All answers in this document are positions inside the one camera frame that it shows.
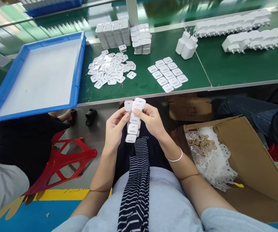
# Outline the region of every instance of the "carton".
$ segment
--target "carton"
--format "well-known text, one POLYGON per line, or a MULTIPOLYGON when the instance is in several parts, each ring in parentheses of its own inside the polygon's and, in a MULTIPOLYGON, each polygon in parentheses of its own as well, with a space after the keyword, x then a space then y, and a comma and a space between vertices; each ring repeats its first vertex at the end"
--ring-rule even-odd
POLYGON ((213 109, 209 98, 172 98, 169 103, 170 118, 176 121, 211 121, 213 109))
POLYGON ((219 142, 230 150, 230 166, 238 173, 236 181, 244 186, 218 193, 245 215, 264 223, 278 222, 278 169, 245 117, 185 125, 173 131, 172 138, 191 157, 184 129, 211 126, 219 142))

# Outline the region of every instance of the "green workbench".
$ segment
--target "green workbench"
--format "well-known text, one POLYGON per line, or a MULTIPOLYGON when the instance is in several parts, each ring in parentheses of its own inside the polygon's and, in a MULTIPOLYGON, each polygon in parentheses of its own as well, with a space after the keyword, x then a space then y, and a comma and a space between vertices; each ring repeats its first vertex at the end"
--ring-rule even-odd
MULTIPOLYGON (((266 29, 275 27, 278 27, 278 13, 272 14, 271 26, 266 29)), ((184 61, 175 53, 177 41, 182 33, 183 28, 153 33, 151 54, 149 55, 134 55, 133 48, 129 46, 125 54, 128 55, 129 61, 133 61, 137 65, 135 70, 137 76, 133 80, 126 77, 122 84, 110 86, 106 84, 101 89, 94 87, 87 72, 88 65, 96 56, 100 55, 102 47, 99 43, 87 45, 78 105, 116 102, 135 96, 153 97, 278 83, 278 49, 246 50, 245 54, 225 53, 221 47, 225 36, 211 37, 199 39, 198 56, 194 55, 191 59, 184 61), (155 64, 155 61, 168 56, 173 59, 189 81, 173 92, 165 93, 147 68, 155 64)), ((118 49, 110 49, 110 52, 118 52, 118 49)), ((7 67, 0 68, 0 84, 6 72, 7 67)))
MULTIPOLYGON (((259 30, 278 27, 278 13, 273 13, 270 20, 271 26, 259 30)), ((225 38, 216 36, 198 41, 197 54, 213 90, 278 83, 278 49, 225 53, 221 47, 225 38)))
MULTIPOLYGON (((184 29, 179 28, 175 30, 157 32, 152 34, 151 53, 148 55, 135 55, 134 48, 129 46, 125 54, 128 56, 128 61, 133 61, 137 68, 134 71, 137 76, 134 79, 126 80, 122 84, 116 85, 105 84, 100 89, 94 87, 95 83, 91 82, 90 75, 88 75, 88 65, 93 62, 93 59, 101 54, 102 46, 97 44, 87 45, 85 51, 85 58, 82 70, 82 78, 80 84, 80 93, 78 104, 81 103, 106 103, 115 102, 118 100, 125 100, 136 96, 153 97, 164 96, 169 94, 198 92, 205 91, 211 88, 210 82, 200 64, 196 55, 189 60, 183 60, 181 56, 175 53, 175 48, 178 39, 183 34, 184 29), (188 81, 183 83, 178 89, 173 92, 165 93, 163 88, 158 84, 157 80, 148 71, 148 67, 155 64, 155 61, 161 60, 170 56, 176 65, 187 76, 188 81)), ((109 49, 109 53, 117 53, 119 50, 109 49)))

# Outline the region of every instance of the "gray fabric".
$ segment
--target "gray fabric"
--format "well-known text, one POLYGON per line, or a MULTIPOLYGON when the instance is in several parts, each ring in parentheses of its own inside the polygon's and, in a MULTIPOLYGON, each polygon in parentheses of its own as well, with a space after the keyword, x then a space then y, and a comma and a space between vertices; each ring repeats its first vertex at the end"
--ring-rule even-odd
MULTIPOLYGON (((150 168, 149 231, 278 231, 248 216, 222 208, 206 209, 200 220, 194 207, 185 197, 178 179, 172 174, 166 169, 150 168)), ((128 173, 125 173, 96 217, 72 217, 53 232, 117 231, 120 202, 127 180, 128 173)))
POLYGON ((14 165, 0 164, 0 210, 29 188, 25 173, 14 165))

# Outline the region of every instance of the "black shoe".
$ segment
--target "black shoe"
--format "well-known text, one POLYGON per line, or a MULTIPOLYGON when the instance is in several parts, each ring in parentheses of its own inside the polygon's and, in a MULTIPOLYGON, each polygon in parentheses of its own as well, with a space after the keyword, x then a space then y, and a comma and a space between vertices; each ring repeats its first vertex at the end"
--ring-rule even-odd
POLYGON ((72 112, 70 112, 70 115, 71 115, 72 119, 68 120, 67 124, 69 126, 74 126, 76 121, 77 121, 77 111, 74 111, 74 109, 71 109, 71 110, 73 110, 72 112))
POLYGON ((96 116, 97 116, 97 111, 94 109, 90 109, 85 115, 86 117, 85 125, 92 126, 94 124, 96 116))

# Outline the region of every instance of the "box flap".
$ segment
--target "box flap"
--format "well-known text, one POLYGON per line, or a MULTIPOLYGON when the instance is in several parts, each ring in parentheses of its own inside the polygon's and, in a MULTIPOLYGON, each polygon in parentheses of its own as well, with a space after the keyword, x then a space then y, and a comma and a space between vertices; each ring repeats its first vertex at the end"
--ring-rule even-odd
POLYGON ((231 188, 217 192, 240 213, 264 223, 278 222, 278 202, 254 189, 231 188))
POLYGON ((215 120, 215 121, 209 121, 209 122, 201 122, 201 123, 195 123, 195 124, 190 124, 190 125, 185 125, 184 129, 185 130, 193 130, 193 129, 197 129, 197 128, 201 128, 201 127, 211 127, 211 126, 216 126, 216 125, 220 125, 226 121, 238 118, 240 116, 235 116, 235 117, 231 117, 231 118, 225 118, 225 119, 220 119, 220 120, 215 120))
POLYGON ((246 117, 223 121, 214 131, 243 184, 278 202, 278 169, 246 117))

